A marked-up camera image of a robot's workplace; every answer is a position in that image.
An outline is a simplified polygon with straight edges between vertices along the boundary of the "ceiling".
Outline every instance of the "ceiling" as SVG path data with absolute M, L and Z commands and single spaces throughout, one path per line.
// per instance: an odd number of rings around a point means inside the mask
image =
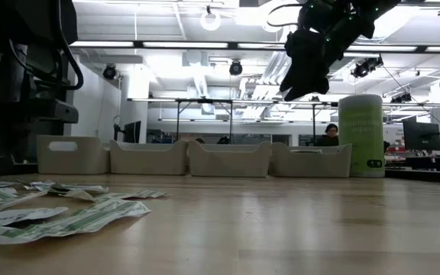
M 212 4 L 212 9 L 221 15 L 221 25 L 216 31 L 207 31 L 200 24 L 205 11 L 204 4 L 195 4 L 184 0 L 177 3 L 154 5 L 148 1 L 133 2 L 133 5 L 103 4 L 104 1 L 74 0 L 78 14 L 78 33 L 80 40 L 200 40 L 200 41 L 280 41 L 283 31 L 268 32 L 262 26 L 237 24 L 243 16 L 244 8 L 238 7 L 238 0 L 224 0 L 224 5 Z M 440 8 L 422 8 L 412 10 L 411 16 L 402 20 L 403 26 L 379 43 L 392 44 L 440 44 Z M 398 21 L 408 12 L 401 12 Z M 296 20 L 293 11 L 278 15 L 283 20 Z M 190 66 L 183 66 L 185 50 L 105 50 L 91 49 L 78 51 L 86 55 L 83 62 L 92 61 L 97 69 L 104 68 L 100 58 L 113 56 L 142 56 L 152 72 L 150 90 L 185 91 L 193 86 L 193 73 Z M 209 57 L 227 57 L 239 59 L 244 67 L 241 76 L 230 76 L 229 65 L 218 63 L 204 69 L 208 86 L 239 87 L 243 77 L 262 74 L 270 63 L 273 52 L 264 51 L 206 51 Z M 331 68 L 331 89 L 334 94 L 375 93 L 384 94 L 397 89 L 400 85 L 413 83 L 415 92 L 429 90 L 428 84 L 440 76 L 440 55 L 434 54 L 383 54 L 383 61 L 388 71 L 399 83 L 396 83 L 385 69 L 378 69 L 370 76 L 354 81 L 349 76 L 348 64 L 358 61 L 344 58 Z M 118 66 L 127 71 L 130 64 Z

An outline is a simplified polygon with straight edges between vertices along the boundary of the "computer monitor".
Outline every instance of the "computer monitor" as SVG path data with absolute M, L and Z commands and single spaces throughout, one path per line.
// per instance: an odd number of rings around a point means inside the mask
M 404 121 L 403 135 L 407 150 L 440 150 L 437 124 Z
M 138 143 L 138 139 L 141 136 L 141 122 L 133 122 L 125 125 L 123 142 Z

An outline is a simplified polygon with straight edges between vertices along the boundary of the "wooden tabletop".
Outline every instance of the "wooden tabletop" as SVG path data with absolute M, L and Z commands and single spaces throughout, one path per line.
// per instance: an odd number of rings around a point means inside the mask
M 392 179 L 18 176 L 157 189 L 152 213 L 0 245 L 0 274 L 440 274 L 440 184 Z M 88 207 L 45 196 L 15 206 Z

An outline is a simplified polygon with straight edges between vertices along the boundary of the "white ceiling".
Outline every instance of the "white ceiling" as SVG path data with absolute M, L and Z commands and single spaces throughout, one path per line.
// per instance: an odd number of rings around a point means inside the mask
M 238 1 L 225 1 L 235 7 Z M 271 33 L 261 26 L 244 26 L 235 23 L 236 8 L 220 9 L 222 24 L 216 31 L 206 31 L 199 23 L 204 12 L 202 6 L 179 6 L 176 17 L 172 5 L 105 5 L 100 3 L 75 3 L 78 13 L 78 33 L 80 40 L 221 40 L 221 41 L 278 41 L 281 31 Z M 384 43 L 394 44 L 440 44 L 440 17 L 437 9 L 420 11 Z M 189 67 L 182 66 L 181 50 L 89 50 L 88 55 L 99 63 L 103 56 L 141 55 L 157 77 L 150 86 L 152 91 L 185 90 L 193 84 Z M 272 53 L 260 51 L 209 51 L 209 56 L 241 59 L 244 71 L 263 72 Z M 383 61 L 390 72 L 405 85 L 417 79 L 419 83 L 429 83 L 434 79 L 412 76 L 414 68 L 440 70 L 440 55 L 429 54 L 384 54 Z M 331 82 L 332 93 L 384 93 L 398 87 L 386 71 L 367 77 L 352 85 L 347 82 Z M 217 66 L 206 70 L 206 81 L 210 86 L 236 86 L 241 77 L 230 77 L 228 66 Z

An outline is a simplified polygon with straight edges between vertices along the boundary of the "plastic bin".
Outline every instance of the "plastic bin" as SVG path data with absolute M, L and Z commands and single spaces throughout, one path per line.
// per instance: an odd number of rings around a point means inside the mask
M 291 177 L 349 177 L 352 145 L 287 147 L 273 143 L 270 175 Z
M 37 136 L 38 173 L 103 174 L 109 161 L 109 150 L 97 137 Z
M 112 173 L 184 175 L 188 144 L 131 144 L 110 141 Z
M 208 145 L 189 141 L 189 170 L 193 176 L 265 177 L 271 144 Z

